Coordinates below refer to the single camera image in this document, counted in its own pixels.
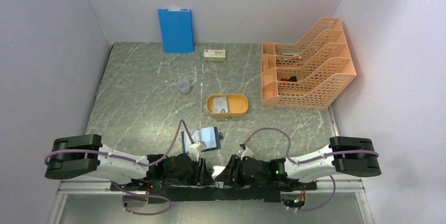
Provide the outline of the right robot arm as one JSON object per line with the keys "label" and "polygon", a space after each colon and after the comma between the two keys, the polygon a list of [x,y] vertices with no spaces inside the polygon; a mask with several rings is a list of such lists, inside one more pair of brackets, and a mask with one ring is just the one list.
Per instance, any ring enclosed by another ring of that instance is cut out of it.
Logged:
{"label": "right robot arm", "polygon": [[256,160],[253,152],[242,144],[223,170],[212,172],[212,178],[225,186],[277,183],[297,189],[326,176],[376,177],[382,174],[372,140],[337,136],[329,141],[314,152],[270,161]]}

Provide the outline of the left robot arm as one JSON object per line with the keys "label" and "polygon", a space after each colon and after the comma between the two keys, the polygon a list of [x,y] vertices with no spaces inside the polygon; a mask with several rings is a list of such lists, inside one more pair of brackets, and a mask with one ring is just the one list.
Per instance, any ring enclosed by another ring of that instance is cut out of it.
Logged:
{"label": "left robot arm", "polygon": [[56,139],[45,157],[45,178],[66,180],[88,175],[127,185],[132,190],[148,183],[174,186],[211,186],[214,179],[201,152],[202,141],[193,141],[186,153],[176,156],[149,154],[136,156],[114,150],[96,134]]}

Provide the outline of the blue card holder wallet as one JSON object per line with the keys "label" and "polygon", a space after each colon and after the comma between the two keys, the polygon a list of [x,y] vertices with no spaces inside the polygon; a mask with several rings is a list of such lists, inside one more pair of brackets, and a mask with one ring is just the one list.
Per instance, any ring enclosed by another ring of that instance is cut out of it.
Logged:
{"label": "blue card holder wallet", "polygon": [[221,148],[221,140],[223,136],[218,127],[206,127],[201,130],[201,141],[206,144],[204,151],[219,150]]}

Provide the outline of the white VIP credit card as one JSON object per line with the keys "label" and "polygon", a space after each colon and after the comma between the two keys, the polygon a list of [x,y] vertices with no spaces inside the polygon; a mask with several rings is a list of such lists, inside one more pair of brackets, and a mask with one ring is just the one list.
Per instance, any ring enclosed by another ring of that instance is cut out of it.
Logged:
{"label": "white VIP credit card", "polygon": [[212,112],[215,114],[225,114],[229,112],[226,96],[214,97],[212,99]]}

